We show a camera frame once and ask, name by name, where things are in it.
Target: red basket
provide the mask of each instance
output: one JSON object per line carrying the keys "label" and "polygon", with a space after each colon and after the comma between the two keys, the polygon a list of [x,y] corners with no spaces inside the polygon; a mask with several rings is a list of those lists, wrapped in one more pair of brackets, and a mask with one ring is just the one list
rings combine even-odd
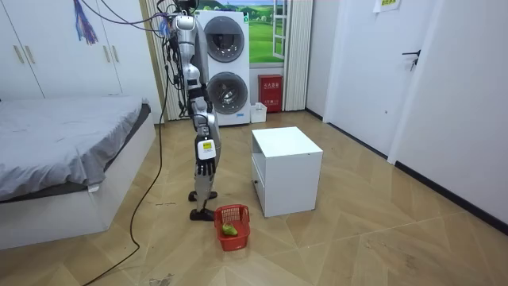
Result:
{"label": "red basket", "polygon": [[[221,242],[222,250],[233,251],[242,249],[247,245],[248,235],[251,228],[248,225],[248,207],[240,204],[219,207],[215,211],[215,230],[217,238]],[[222,224],[230,222],[238,231],[237,236],[224,235]]]}

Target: washing machine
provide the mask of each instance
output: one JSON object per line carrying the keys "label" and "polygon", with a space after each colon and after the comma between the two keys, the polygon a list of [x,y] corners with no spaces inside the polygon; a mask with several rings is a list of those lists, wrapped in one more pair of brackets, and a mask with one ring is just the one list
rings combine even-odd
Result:
{"label": "washing machine", "polygon": [[248,16],[196,11],[208,43],[208,95],[220,126],[250,123]]}

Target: white curtain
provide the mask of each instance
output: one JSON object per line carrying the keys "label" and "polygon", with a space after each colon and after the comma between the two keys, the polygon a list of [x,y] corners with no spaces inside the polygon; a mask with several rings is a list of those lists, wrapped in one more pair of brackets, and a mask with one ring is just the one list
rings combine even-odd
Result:
{"label": "white curtain", "polygon": [[288,1],[283,110],[305,109],[313,0]]}
{"label": "white curtain", "polygon": [[[148,7],[148,15],[152,16],[153,14],[159,12],[156,8],[156,3],[157,3],[157,0],[146,0],[146,4]],[[166,7],[172,3],[173,2],[171,0],[165,0],[162,3],[160,3],[159,7],[162,10],[165,10]],[[174,6],[170,7],[168,12],[172,12],[173,10],[174,10]],[[161,17],[154,18],[152,21],[153,29],[155,29],[155,30],[159,29],[159,23],[161,21],[162,21]],[[160,79],[162,81],[162,85],[163,85],[163,89],[164,89],[164,93],[165,93],[166,92],[166,71],[164,70],[164,65],[166,64],[166,60],[163,58],[163,52],[162,52],[162,48],[161,48],[162,39],[158,38],[158,36],[156,36],[154,33],[152,33],[152,37],[153,37],[153,41],[156,45],[155,50],[156,50],[157,62],[159,64],[159,75],[160,75]],[[169,76],[170,76],[170,79],[173,80],[173,78],[172,78],[173,75],[171,73],[171,67],[169,68]],[[169,117],[169,120],[180,119],[178,116],[180,114],[180,109],[178,107],[178,91],[171,84],[169,84],[169,88],[168,88],[166,109],[167,109],[167,115]]]}

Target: washing machine door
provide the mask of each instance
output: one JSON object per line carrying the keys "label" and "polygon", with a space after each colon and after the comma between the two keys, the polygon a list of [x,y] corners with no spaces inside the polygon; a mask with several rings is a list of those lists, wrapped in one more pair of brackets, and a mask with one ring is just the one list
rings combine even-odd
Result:
{"label": "washing machine door", "polygon": [[216,61],[229,63],[244,50],[244,32],[230,17],[213,18],[205,26],[208,54]]}
{"label": "washing machine door", "polygon": [[234,114],[247,102],[247,85],[232,72],[216,74],[208,82],[207,90],[215,110],[221,114]]}

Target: poster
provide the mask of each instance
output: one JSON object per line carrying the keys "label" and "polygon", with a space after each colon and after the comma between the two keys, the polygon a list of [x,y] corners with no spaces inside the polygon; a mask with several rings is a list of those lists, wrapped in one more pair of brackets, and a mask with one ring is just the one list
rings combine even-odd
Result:
{"label": "poster", "polygon": [[374,13],[398,9],[401,1],[402,0],[375,0]]}

